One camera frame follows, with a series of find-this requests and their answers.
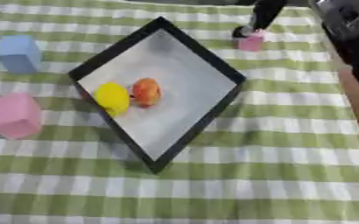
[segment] pink cube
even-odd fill
[[[247,38],[238,39],[238,48],[243,51],[258,52],[261,50],[264,37],[262,32],[255,32]]]
[[[40,131],[41,111],[26,93],[0,97],[0,135],[8,139],[27,137]]]

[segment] yellow ball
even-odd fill
[[[95,91],[95,100],[99,105],[106,108],[111,116],[124,113],[130,105],[128,90],[115,82],[102,84]]]

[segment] foam block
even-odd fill
[[[239,38],[237,41],[239,49],[243,51],[258,52],[261,50],[264,37],[262,32],[255,32],[250,34],[249,37]]]
[[[13,74],[39,71],[42,52],[31,36],[6,36],[0,40],[0,61]]]
[[[19,139],[38,133],[41,128],[41,110],[26,93],[0,97],[0,135]]]

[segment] green checkered tablecloth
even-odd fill
[[[359,128],[308,9],[287,7],[262,52],[230,33],[251,8],[0,0],[0,38],[29,34],[40,74],[0,66],[0,95],[28,92],[41,133],[0,137],[0,223],[359,223]],[[159,175],[80,99],[67,72],[164,16],[249,78]]]

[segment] red and yellow apple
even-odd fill
[[[138,80],[133,84],[132,93],[135,102],[143,108],[154,105],[161,97],[159,84],[151,78]]]

